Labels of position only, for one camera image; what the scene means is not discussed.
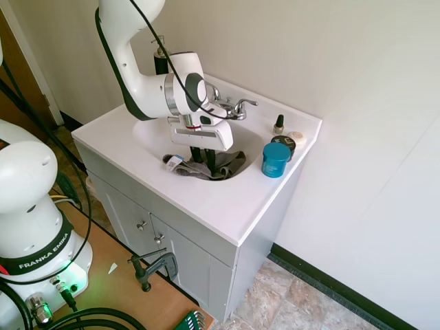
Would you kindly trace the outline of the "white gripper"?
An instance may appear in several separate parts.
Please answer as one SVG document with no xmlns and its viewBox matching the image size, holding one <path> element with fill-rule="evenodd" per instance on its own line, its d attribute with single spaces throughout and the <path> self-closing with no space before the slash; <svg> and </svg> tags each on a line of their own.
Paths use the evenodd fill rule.
<svg viewBox="0 0 440 330">
<path fill-rule="evenodd" d="M 226 121 L 210 126 L 202 125 L 198 131 L 187 129 L 177 118 L 168 118 L 170 138 L 173 143 L 191 146 L 192 160 L 204 162 L 201 149 L 205 149 L 207 167 L 212 174 L 216 172 L 216 151 L 227 151 L 233 143 L 232 129 Z"/>
</svg>

